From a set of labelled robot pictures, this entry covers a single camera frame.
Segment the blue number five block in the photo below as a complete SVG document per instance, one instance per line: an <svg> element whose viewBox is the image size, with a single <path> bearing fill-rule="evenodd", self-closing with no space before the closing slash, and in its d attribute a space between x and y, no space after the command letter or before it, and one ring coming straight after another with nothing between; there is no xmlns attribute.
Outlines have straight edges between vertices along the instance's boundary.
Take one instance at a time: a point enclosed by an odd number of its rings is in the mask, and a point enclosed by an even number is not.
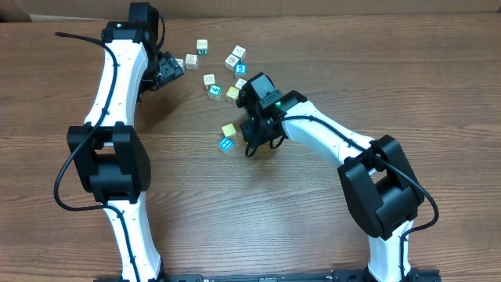
<svg viewBox="0 0 501 282"><path fill-rule="evenodd" d="M237 63L234 66L234 74L236 77L244 77L247 75L247 65L245 63Z"/></svg>

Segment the blue symbol block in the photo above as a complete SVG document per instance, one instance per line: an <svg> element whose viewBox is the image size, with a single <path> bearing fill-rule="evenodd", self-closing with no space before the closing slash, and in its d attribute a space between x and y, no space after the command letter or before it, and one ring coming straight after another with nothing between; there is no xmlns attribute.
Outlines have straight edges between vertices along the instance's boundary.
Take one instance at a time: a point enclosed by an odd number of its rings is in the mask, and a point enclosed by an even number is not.
<svg viewBox="0 0 501 282"><path fill-rule="evenodd" d="M234 142L228 137L224 137L218 143L219 150L224 154L229 154L232 151L233 147Z"/></svg>

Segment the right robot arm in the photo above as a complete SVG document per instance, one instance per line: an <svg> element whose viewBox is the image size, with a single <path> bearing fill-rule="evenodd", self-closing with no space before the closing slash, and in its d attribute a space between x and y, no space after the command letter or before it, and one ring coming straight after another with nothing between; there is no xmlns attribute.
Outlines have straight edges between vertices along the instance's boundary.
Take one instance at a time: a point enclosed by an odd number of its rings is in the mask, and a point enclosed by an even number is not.
<svg viewBox="0 0 501 282"><path fill-rule="evenodd" d="M282 93L264 73L241 87L236 105L249 117L240 126L248 157L290 139L336 168L351 217L369 237L369 280L411 280L406 237L424 193L398 141L345 128L299 92Z"/></svg>

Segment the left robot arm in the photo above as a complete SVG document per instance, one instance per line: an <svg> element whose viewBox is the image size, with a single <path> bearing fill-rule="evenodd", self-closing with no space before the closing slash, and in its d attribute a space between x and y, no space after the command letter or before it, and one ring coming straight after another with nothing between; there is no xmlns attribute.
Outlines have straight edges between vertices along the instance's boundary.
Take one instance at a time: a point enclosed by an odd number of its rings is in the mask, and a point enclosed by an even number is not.
<svg viewBox="0 0 501 282"><path fill-rule="evenodd" d="M119 281L163 281L146 211L150 159L134 128L135 108L146 91L180 78L183 68L162 52L165 22L148 2L133 2L126 21L110 21L92 43L104 50L96 99L84 123L67 133L70 156L84 190L106 213L121 255Z"/></svg>

